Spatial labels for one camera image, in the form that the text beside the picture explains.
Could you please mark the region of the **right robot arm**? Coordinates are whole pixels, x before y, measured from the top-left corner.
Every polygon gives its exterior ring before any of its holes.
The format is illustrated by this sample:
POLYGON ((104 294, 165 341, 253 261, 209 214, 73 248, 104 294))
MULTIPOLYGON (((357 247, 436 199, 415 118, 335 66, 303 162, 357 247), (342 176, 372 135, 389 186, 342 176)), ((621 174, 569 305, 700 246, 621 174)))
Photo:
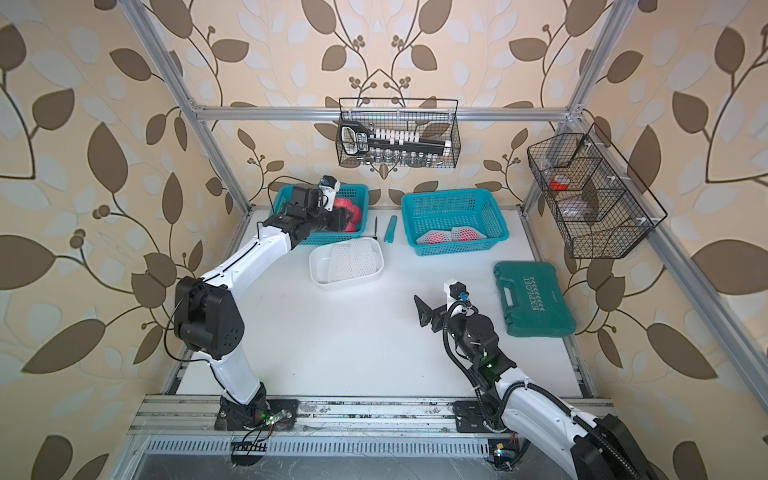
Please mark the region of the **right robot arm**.
POLYGON ((656 479, 639 444, 615 415, 598 417, 535 383, 499 347, 492 320, 467 293, 433 309, 414 298, 419 323, 441 335, 449 359, 469 381, 485 426, 509 430, 572 479, 656 479))

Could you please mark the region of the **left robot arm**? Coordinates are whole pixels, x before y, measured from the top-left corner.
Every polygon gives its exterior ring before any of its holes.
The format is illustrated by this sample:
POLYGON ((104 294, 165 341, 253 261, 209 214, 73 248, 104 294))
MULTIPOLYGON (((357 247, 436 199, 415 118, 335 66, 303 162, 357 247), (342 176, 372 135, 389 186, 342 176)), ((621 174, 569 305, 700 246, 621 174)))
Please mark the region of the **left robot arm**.
POLYGON ((295 185, 283 206, 232 256, 200 278, 176 285, 173 331, 211 369, 224 399, 253 407, 263 390, 240 346, 245 323, 238 300, 266 270, 311 234, 344 232, 353 214, 335 205, 341 183, 325 176, 314 185, 295 185))

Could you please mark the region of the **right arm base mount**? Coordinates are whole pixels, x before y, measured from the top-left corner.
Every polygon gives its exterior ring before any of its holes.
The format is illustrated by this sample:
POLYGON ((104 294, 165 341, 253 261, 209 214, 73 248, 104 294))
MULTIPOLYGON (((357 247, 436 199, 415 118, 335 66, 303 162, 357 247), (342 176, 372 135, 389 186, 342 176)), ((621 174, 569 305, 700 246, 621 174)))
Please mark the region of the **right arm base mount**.
POLYGON ((455 427, 463 434, 509 434, 501 421, 490 422, 481 413, 476 400, 457 400, 452 403, 455 427))

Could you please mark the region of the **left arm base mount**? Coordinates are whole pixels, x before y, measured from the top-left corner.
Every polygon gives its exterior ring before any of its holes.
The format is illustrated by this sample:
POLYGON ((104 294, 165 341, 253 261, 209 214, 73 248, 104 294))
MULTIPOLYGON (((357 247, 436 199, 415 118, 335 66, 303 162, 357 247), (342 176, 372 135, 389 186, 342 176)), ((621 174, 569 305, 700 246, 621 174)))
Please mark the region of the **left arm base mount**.
POLYGON ((214 429, 217 431, 291 430, 298 418, 297 399, 268 398, 258 393, 247 405, 242 405, 224 395, 219 400, 214 429))

